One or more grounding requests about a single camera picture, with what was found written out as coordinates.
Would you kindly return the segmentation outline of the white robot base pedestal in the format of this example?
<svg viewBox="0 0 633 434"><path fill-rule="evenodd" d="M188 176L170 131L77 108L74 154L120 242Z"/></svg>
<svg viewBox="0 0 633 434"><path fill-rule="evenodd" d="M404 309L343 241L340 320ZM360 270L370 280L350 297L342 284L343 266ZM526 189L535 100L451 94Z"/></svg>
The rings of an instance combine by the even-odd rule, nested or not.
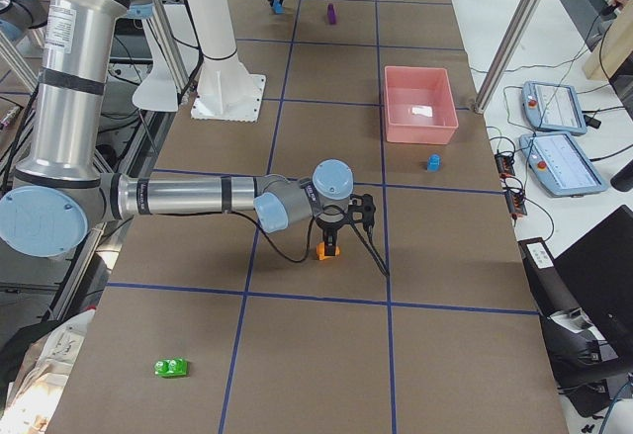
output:
<svg viewBox="0 0 633 434"><path fill-rule="evenodd" d="M266 77L240 61L227 0L188 0L203 64L192 117L254 123Z"/></svg>

